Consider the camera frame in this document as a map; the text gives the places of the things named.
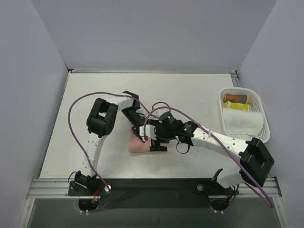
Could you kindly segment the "pink towel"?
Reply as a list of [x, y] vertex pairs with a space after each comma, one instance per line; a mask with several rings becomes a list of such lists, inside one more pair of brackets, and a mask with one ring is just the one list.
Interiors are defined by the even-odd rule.
[[128, 141], [128, 150], [130, 153], [144, 153], [150, 152], [151, 138], [146, 142], [142, 142], [132, 130], [130, 130], [130, 138]]

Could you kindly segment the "white towel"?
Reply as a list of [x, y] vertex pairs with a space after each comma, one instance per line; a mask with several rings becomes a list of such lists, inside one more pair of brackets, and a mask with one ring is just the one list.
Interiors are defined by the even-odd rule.
[[223, 108], [223, 120], [227, 134], [248, 134], [258, 136], [264, 125], [261, 112], [246, 112]]

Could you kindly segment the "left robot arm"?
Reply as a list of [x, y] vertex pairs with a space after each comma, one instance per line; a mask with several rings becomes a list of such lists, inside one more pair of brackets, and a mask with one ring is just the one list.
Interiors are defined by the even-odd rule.
[[76, 143], [84, 152], [84, 161], [79, 170], [76, 172], [74, 180], [75, 185], [73, 191], [81, 191], [84, 195], [93, 195], [100, 190], [101, 183], [104, 180], [97, 173], [97, 165], [102, 146], [107, 136], [114, 129], [117, 113], [122, 112], [124, 116], [133, 125], [131, 131], [142, 142], [146, 137], [140, 135], [140, 127], [143, 126], [145, 118], [137, 113], [144, 105], [140, 102], [137, 94], [124, 91], [122, 95], [115, 95], [105, 92], [105, 95], [111, 95], [111, 99], [98, 98], [95, 100], [92, 109], [88, 115], [86, 125], [90, 136], [93, 138], [88, 141], [89, 147], [85, 149], [77, 139], [71, 124], [71, 112], [74, 105], [81, 99], [90, 95], [97, 95], [97, 92], [89, 93], [76, 99], [68, 110], [68, 126]]

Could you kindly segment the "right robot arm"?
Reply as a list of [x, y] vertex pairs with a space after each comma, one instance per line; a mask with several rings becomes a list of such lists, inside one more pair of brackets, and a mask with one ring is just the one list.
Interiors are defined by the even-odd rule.
[[144, 137], [152, 139], [174, 140], [188, 147], [201, 147], [229, 157], [235, 167], [220, 168], [210, 183], [215, 194], [222, 194], [229, 187], [238, 184], [250, 184], [261, 189], [275, 163], [265, 144], [258, 138], [241, 140], [211, 131], [193, 119], [187, 122], [176, 119], [165, 112], [156, 123], [148, 120], [143, 126]]

